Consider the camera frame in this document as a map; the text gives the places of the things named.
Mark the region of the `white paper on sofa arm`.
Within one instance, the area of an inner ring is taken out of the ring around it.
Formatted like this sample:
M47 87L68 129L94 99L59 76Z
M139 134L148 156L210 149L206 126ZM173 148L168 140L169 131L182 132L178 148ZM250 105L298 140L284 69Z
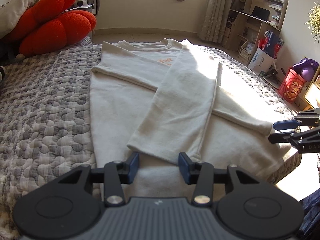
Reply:
M73 11L73 10L84 10L84 11L89 11L91 13L93 13L94 11L94 8L93 8L93 5L83 5L83 6L80 6L80 7L74 7L74 8L71 8L71 9L67 9L65 10L65 12L68 12L68 11Z

